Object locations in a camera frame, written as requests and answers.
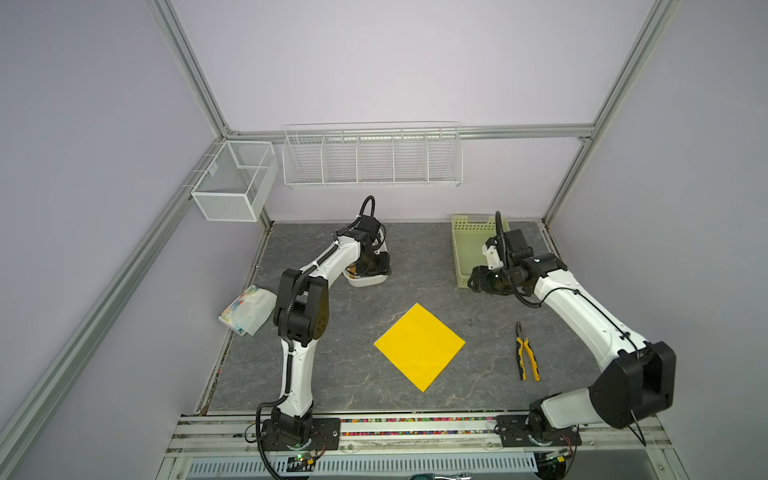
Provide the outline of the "white oval plastic tub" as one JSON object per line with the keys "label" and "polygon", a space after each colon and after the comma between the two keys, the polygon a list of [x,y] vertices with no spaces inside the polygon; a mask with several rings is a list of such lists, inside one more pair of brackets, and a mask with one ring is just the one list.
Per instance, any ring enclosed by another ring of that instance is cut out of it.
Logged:
{"label": "white oval plastic tub", "polygon": [[[363,256],[363,255],[369,256],[369,255],[372,255],[374,252],[379,252],[379,251],[387,251],[388,252],[388,249],[387,249],[387,246],[386,246],[385,242],[382,242],[380,245],[375,245],[374,249],[371,250],[371,251],[364,250],[361,253],[360,257]],[[378,285],[378,284],[383,283],[384,281],[387,280],[389,275],[388,276],[379,275],[379,276],[366,277],[366,278],[358,277],[357,276],[357,260],[355,260],[353,263],[349,264],[345,268],[345,270],[343,271],[344,277],[346,278],[347,282],[351,286],[358,287],[358,288],[368,287],[368,286]]]}

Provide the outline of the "yellow paper napkin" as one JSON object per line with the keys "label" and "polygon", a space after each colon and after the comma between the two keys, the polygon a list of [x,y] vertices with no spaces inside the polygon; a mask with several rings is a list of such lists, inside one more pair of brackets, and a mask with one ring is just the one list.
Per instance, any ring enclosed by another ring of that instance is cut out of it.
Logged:
{"label": "yellow paper napkin", "polygon": [[421,304],[414,304],[374,346],[424,393],[466,344]]}

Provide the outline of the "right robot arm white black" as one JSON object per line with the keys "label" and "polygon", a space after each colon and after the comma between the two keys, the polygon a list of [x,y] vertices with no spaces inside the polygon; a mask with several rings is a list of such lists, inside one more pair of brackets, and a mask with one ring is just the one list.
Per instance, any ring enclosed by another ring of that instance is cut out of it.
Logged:
{"label": "right robot arm white black", "polygon": [[522,429],[537,445],[548,445],[574,427],[604,423],[628,429],[647,442],[640,422],[673,404],[676,354],[652,343],[601,305],[556,255],[538,255],[519,229],[506,230],[501,215],[482,246],[485,264],[468,280],[476,293],[513,296],[522,305],[549,307],[593,354],[600,369],[594,383],[530,404]]}

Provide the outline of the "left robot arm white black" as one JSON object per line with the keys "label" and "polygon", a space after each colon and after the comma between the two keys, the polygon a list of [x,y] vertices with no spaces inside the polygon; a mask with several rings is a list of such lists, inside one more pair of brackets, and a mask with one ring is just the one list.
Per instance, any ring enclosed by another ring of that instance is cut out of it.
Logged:
{"label": "left robot arm white black", "polygon": [[311,436],[314,357],[330,320],[331,287],[340,277],[356,288],[375,286],[391,274],[386,227],[375,211],[375,197],[369,195],[355,219],[333,233],[319,256],[280,277],[273,324],[282,347],[282,383],[279,398],[265,406],[270,427],[302,443]]}

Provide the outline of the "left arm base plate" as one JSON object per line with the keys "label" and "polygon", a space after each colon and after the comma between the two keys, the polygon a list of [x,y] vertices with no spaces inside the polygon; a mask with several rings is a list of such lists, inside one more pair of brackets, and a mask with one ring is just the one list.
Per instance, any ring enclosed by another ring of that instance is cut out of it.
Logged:
{"label": "left arm base plate", "polygon": [[330,450],[339,448],[341,419],[337,417],[268,419],[258,439],[265,451]]}

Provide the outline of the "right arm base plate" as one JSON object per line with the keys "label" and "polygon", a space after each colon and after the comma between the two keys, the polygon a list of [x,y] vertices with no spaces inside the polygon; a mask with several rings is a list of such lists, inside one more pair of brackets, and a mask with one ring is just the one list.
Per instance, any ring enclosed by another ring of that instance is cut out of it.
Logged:
{"label": "right arm base plate", "polygon": [[578,447],[582,439],[576,427],[552,429],[538,417],[506,414],[495,417],[493,429],[503,447]]}

